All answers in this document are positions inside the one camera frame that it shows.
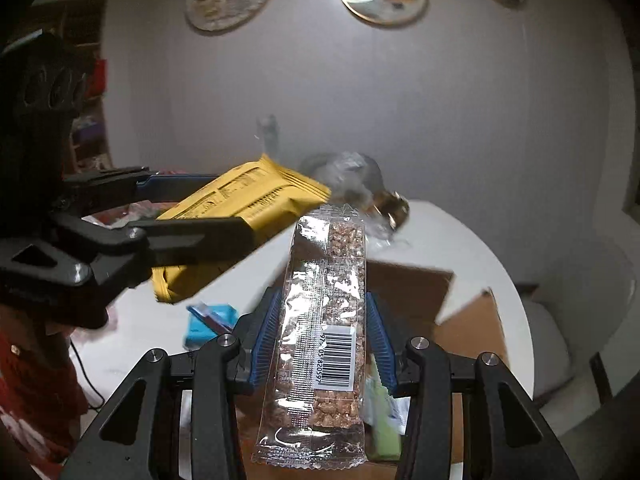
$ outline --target white wall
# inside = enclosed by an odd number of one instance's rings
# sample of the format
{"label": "white wall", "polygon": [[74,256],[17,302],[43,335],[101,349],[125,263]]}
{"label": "white wall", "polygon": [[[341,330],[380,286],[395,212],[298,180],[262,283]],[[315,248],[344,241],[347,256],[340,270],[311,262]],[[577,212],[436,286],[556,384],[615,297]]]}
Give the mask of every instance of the white wall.
{"label": "white wall", "polygon": [[207,36],[184,0],[110,0],[114,160],[224,171],[258,155],[255,119],[273,113],[284,163],[366,152],[387,187],[441,206],[515,281],[535,281],[591,222],[609,111],[605,6],[430,0],[423,19],[391,30],[340,0],[271,0]]}
{"label": "white wall", "polygon": [[[609,121],[602,179],[594,211],[594,226],[625,253],[640,276],[640,225],[625,212],[636,142],[636,102],[626,41],[612,20],[607,26],[606,52],[609,67]],[[601,351],[613,394],[617,394],[640,369],[640,294],[617,332]]]}

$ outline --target blue package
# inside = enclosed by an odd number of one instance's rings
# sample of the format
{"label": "blue package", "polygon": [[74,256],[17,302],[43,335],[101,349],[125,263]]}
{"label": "blue package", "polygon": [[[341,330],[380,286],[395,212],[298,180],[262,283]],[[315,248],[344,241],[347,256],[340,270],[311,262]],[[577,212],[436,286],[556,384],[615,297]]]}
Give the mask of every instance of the blue package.
{"label": "blue package", "polygon": [[[230,326],[235,326],[238,321],[238,312],[229,304],[207,305],[207,310],[220,316]],[[184,336],[184,347],[187,350],[197,350],[207,341],[217,337],[218,334],[201,322],[193,314],[189,314],[189,325]]]}

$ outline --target open cardboard box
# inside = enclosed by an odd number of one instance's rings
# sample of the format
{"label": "open cardboard box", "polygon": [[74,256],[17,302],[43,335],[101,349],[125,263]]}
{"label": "open cardboard box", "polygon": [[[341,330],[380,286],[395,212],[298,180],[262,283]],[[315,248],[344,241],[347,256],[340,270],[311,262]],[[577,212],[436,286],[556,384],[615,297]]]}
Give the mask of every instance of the open cardboard box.
{"label": "open cardboard box", "polygon": [[[479,290],[478,296],[465,308],[436,325],[438,315],[453,273],[447,270],[404,267],[382,262],[367,262],[367,290],[377,293],[390,310],[397,314],[398,325],[410,327],[410,336],[428,336],[447,352],[476,358],[482,352],[498,354],[508,364],[502,324],[492,294]],[[260,406],[255,403],[260,399]],[[244,416],[238,420],[242,445],[242,459],[247,478],[294,480],[304,476],[320,479],[340,480],[344,478],[375,478],[391,480],[396,474],[393,463],[367,462],[361,466],[345,470],[300,470],[256,464],[251,462],[255,443],[262,397],[255,396],[252,406],[237,404]],[[455,394],[453,399],[453,428],[451,461],[462,462],[462,399]]]}

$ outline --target white chair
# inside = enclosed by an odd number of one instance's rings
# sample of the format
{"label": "white chair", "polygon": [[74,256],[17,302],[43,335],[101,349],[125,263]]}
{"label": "white chair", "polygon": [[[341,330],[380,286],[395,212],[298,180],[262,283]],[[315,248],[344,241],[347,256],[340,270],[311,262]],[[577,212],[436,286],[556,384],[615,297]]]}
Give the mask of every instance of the white chair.
{"label": "white chair", "polygon": [[534,352],[534,398],[545,400],[588,366],[616,331],[636,290],[631,263],[612,242],[577,240],[523,304]]}

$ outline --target barcode number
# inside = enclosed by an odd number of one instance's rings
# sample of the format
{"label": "barcode number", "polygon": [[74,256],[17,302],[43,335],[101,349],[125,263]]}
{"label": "barcode number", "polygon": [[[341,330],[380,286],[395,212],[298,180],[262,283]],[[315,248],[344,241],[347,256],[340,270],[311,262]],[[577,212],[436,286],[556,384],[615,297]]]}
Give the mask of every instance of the barcode number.
{"label": "barcode number", "polygon": [[314,366],[316,390],[353,390],[355,329],[328,325],[322,330]]}

